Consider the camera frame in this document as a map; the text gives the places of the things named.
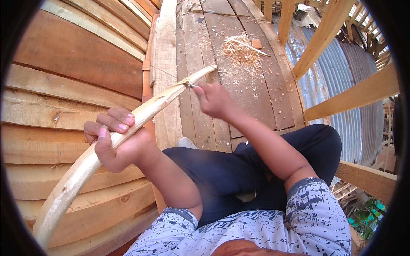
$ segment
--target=left hand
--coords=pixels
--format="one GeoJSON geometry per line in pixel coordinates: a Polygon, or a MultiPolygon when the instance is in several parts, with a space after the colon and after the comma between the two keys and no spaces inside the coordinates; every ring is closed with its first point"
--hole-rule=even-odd
{"type": "Polygon", "coordinates": [[[111,108],[107,114],[97,116],[97,122],[87,121],[84,134],[91,145],[97,143],[95,152],[100,162],[111,172],[121,172],[130,164],[138,165],[147,143],[152,143],[148,130],[141,127],[116,150],[112,147],[110,131],[126,133],[135,124],[134,115],[127,109],[111,108]]]}

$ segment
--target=wood knot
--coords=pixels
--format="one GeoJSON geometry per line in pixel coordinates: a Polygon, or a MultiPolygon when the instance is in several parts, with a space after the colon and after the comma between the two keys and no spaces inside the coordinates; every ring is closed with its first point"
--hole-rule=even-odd
{"type": "Polygon", "coordinates": [[[123,196],[121,197],[121,202],[125,203],[125,202],[127,202],[129,199],[130,199],[130,196],[129,196],[129,195],[123,195],[123,196]]]}

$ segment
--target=dark pants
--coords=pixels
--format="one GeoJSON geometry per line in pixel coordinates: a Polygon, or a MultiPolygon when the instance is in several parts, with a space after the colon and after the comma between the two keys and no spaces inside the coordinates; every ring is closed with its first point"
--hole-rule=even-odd
{"type": "MultiPolygon", "coordinates": [[[[339,165],[342,143],[339,134],[327,125],[309,125],[282,137],[309,161],[319,178],[330,185],[339,165]]],[[[245,210],[285,211],[284,183],[274,177],[258,153],[248,143],[235,152],[224,153],[173,147],[164,150],[195,182],[201,194],[203,213],[198,227],[245,210]],[[237,193],[258,191],[250,202],[236,198],[237,193]]]]}

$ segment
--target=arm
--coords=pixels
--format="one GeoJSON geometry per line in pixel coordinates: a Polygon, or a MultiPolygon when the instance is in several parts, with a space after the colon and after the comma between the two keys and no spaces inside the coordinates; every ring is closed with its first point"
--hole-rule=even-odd
{"type": "Polygon", "coordinates": [[[145,128],[115,150],[108,130],[125,133],[135,124],[134,115],[126,109],[109,109],[99,114],[97,122],[86,122],[84,133],[91,144],[97,143],[96,154],[112,172],[121,172],[130,164],[136,165],[161,192],[169,207],[190,210],[199,220],[202,201],[195,183],[155,145],[145,128]]]}
{"type": "Polygon", "coordinates": [[[247,115],[237,106],[221,84],[195,87],[205,114],[220,118],[238,129],[252,144],[263,162],[285,182],[286,192],[299,180],[317,177],[306,158],[281,136],[247,115]]]}

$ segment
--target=fingernail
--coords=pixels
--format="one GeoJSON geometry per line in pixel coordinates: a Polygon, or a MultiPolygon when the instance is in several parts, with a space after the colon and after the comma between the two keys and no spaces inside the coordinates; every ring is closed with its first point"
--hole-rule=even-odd
{"type": "Polygon", "coordinates": [[[120,127],[120,129],[123,130],[123,131],[125,131],[125,129],[127,129],[127,126],[126,126],[126,125],[123,125],[123,124],[120,124],[119,127],[120,127]]]}
{"type": "Polygon", "coordinates": [[[107,126],[105,126],[105,125],[101,126],[100,135],[98,137],[99,138],[105,138],[105,136],[107,135],[107,130],[108,130],[107,126]]]}
{"type": "Polygon", "coordinates": [[[131,124],[132,120],[133,120],[133,118],[129,118],[129,117],[127,117],[127,118],[125,119],[125,121],[126,121],[128,124],[131,124]]]}

